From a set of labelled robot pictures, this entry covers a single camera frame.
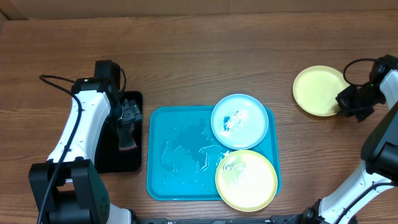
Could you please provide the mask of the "orange and green sponge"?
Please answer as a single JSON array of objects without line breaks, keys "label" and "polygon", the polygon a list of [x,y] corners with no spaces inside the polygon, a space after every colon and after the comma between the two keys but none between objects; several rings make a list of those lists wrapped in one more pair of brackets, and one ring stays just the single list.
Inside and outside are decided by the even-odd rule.
[{"label": "orange and green sponge", "polygon": [[137,147],[134,140],[132,132],[134,130],[134,124],[125,124],[118,128],[118,138],[119,138],[119,150],[120,151],[130,151]]}]

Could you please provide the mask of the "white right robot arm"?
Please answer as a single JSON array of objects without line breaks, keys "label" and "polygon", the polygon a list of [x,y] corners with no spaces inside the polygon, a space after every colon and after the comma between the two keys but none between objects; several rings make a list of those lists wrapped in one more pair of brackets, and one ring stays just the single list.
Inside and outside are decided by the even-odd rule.
[{"label": "white right robot arm", "polygon": [[332,94],[346,117],[365,120],[376,104],[388,113],[365,140],[357,169],[329,196],[317,200],[287,223],[356,223],[356,213],[386,190],[397,187],[397,57],[371,59],[369,80]]}]

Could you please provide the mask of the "yellow plate with scribble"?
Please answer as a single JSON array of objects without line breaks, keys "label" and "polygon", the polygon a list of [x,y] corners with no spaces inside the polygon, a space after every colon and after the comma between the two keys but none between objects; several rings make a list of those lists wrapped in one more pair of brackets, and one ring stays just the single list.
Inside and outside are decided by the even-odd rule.
[{"label": "yellow plate with scribble", "polygon": [[292,93],[304,111],[315,116],[333,116],[339,112],[337,95],[349,84],[335,68],[316,65],[302,70],[295,78]]}]

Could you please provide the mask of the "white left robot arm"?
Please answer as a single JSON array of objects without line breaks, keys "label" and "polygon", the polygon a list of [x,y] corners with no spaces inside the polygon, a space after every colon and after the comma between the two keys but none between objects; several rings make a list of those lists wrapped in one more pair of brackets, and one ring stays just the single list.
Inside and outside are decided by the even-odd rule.
[{"label": "white left robot arm", "polygon": [[134,211],[113,205],[102,173],[135,172],[142,159],[143,97],[126,90],[124,70],[95,63],[92,77],[72,81],[63,133],[29,182],[39,223],[138,223]]}]

